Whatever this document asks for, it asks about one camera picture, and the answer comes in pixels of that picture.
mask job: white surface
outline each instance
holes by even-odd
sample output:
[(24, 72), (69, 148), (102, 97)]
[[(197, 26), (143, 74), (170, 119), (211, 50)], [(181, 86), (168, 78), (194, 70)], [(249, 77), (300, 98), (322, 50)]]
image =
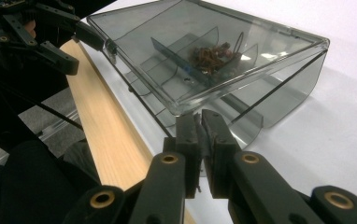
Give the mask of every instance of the white surface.
[[(145, 1), (122, 1), (107, 10)], [(357, 195), (357, 1), (211, 1), (331, 40), (315, 90), (289, 116), (262, 130), (246, 149), (264, 155), (299, 191), (334, 185)], [(100, 52), (93, 61), (144, 136), (153, 153), (162, 150), (164, 133)], [(226, 202), (203, 193), (187, 201), (197, 223), (229, 223)]]

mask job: container lid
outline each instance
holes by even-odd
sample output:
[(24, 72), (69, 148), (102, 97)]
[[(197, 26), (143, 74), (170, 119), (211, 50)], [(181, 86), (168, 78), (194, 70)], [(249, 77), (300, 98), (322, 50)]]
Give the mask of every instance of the container lid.
[(328, 40), (201, 1), (159, 1), (88, 17), (174, 115), (267, 74)]

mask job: black mechanical part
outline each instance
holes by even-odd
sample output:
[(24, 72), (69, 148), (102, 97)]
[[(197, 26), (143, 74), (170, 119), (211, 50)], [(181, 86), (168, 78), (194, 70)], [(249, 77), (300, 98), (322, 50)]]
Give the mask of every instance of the black mechanical part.
[(177, 117), (176, 137), (165, 138), (164, 152), (176, 151), (185, 158), (186, 198), (194, 198), (199, 187), (201, 154), (192, 114)]
[(74, 15), (75, 9), (60, 0), (52, 1), (62, 10), (46, 6), (37, 1), (0, 1), (0, 62), (7, 70), (21, 69), (26, 59), (37, 58), (55, 70), (75, 75), (78, 71), (77, 59), (55, 48), (50, 42), (38, 44), (23, 24), (37, 20), (71, 33), (78, 33), (80, 39), (89, 46), (101, 50), (104, 40), (87, 24)]
[(121, 189), (100, 186), (88, 190), (65, 216), (64, 224), (110, 224), (117, 222), (125, 201)]
[(310, 206), (325, 223), (357, 223), (357, 196), (337, 187), (315, 188)]
[[(165, 138), (164, 152), (153, 158), (146, 178), (124, 192), (124, 203), (116, 204), (119, 207), (110, 211), (110, 217), (92, 210), (89, 204), (90, 198), (100, 191), (97, 190), (83, 197), (85, 199), (74, 208), (77, 211), (70, 213), (65, 224), (182, 223), (184, 199), (193, 196), (189, 187), (197, 183), (185, 170), (199, 173), (197, 164), (189, 166), (187, 163), (198, 163), (194, 160), (198, 156), (194, 151), (205, 148), (209, 152), (202, 154), (208, 159), (212, 196), (228, 199), (234, 223), (357, 223), (355, 195), (327, 186), (316, 188), (309, 199), (292, 189), (263, 156), (239, 150), (221, 115), (203, 110), (203, 126), (199, 119), (199, 115), (177, 119), (177, 137)], [(100, 222), (86, 222), (83, 217)]]
[(176, 152), (156, 155), (151, 162), (129, 223), (182, 223), (185, 159)]
[(204, 158), (210, 192), (213, 198), (226, 199), (232, 179), (229, 164), (240, 147), (220, 114), (202, 110), (202, 125), (210, 145), (210, 156)]
[(232, 176), (258, 223), (323, 223), (273, 166), (255, 152), (237, 152)]

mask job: brass insert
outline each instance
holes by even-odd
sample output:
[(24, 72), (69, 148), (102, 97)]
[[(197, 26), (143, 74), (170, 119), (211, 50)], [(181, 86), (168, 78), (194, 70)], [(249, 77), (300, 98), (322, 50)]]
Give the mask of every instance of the brass insert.
[(9, 38), (7, 36), (4, 36), (4, 35), (0, 36), (0, 41), (7, 42), (8, 40), (9, 40)]
[(166, 163), (166, 164), (175, 163), (178, 160), (179, 160), (179, 158), (177, 158), (176, 156), (173, 156), (173, 155), (167, 155), (162, 158), (162, 162)]
[(258, 156), (256, 155), (252, 155), (252, 154), (244, 154), (242, 156), (242, 161), (245, 161), (247, 163), (250, 164), (254, 164), (260, 161), (260, 159), (258, 158)]
[(34, 46), (34, 45), (36, 45), (36, 42), (34, 40), (30, 40), (29, 45)]
[(326, 192), (324, 198), (333, 206), (341, 209), (352, 209), (354, 207), (353, 201), (341, 193)]
[(93, 208), (105, 208), (115, 200), (115, 194), (112, 190), (103, 190), (95, 193), (90, 201)]

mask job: transparent plastic bin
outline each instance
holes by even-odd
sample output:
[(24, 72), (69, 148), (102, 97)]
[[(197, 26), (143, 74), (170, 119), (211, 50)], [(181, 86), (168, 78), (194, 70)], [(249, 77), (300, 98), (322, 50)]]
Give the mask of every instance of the transparent plastic bin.
[(243, 147), (309, 96), (329, 47), (327, 38), (202, 1), (159, 1), (88, 23), (167, 133), (175, 116), (207, 108)]

